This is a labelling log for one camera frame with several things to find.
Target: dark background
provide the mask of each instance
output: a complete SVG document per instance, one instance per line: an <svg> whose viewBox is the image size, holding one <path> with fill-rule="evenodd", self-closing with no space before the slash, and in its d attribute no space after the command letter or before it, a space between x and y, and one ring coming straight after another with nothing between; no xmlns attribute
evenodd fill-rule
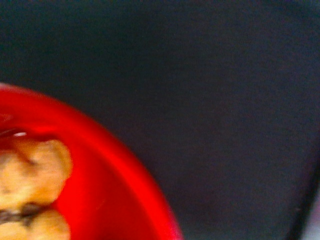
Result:
<svg viewBox="0 0 320 240"><path fill-rule="evenodd" d="M311 2L1 1L0 82L122 140L186 240L294 239L320 149Z"/></svg>

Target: fried snack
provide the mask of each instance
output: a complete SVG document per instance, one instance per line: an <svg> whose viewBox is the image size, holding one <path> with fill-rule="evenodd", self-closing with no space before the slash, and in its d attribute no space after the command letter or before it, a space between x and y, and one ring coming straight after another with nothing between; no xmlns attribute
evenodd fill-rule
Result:
<svg viewBox="0 0 320 240"><path fill-rule="evenodd" d="M0 209L20 210L25 203L49 205L62 191L72 162L57 140L12 141L15 150L1 156Z"/></svg>
<svg viewBox="0 0 320 240"><path fill-rule="evenodd" d="M72 172L67 147L23 138L8 146L0 150L0 239L69 240L66 220L48 208Z"/></svg>
<svg viewBox="0 0 320 240"><path fill-rule="evenodd" d="M28 240L28 229L19 221L0 225L1 240Z"/></svg>
<svg viewBox="0 0 320 240"><path fill-rule="evenodd" d="M70 229L57 211L50 209L37 215L29 226L27 240L68 240Z"/></svg>

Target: black table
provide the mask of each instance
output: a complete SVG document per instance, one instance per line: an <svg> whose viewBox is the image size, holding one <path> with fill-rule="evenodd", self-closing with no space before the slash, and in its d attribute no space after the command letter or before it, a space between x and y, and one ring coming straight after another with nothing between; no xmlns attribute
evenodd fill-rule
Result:
<svg viewBox="0 0 320 240"><path fill-rule="evenodd" d="M320 156L316 5L207 2L2 1L0 82L122 140L186 240L295 239Z"/></svg>

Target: dark surface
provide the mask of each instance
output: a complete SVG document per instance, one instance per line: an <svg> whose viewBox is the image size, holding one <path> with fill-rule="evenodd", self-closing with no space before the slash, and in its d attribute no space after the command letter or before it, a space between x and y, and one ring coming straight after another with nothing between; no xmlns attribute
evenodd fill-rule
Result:
<svg viewBox="0 0 320 240"><path fill-rule="evenodd" d="M114 133L186 240L284 240L319 160L319 16L234 2L0 2L0 82Z"/></svg>

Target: red bowl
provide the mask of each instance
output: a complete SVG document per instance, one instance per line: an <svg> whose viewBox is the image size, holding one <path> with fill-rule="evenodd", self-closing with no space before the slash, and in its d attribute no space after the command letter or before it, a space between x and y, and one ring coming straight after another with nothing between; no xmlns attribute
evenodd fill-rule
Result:
<svg viewBox="0 0 320 240"><path fill-rule="evenodd" d="M0 131L63 141L71 177L54 202L73 240L182 240L164 196L137 158L102 126L45 95L0 84Z"/></svg>

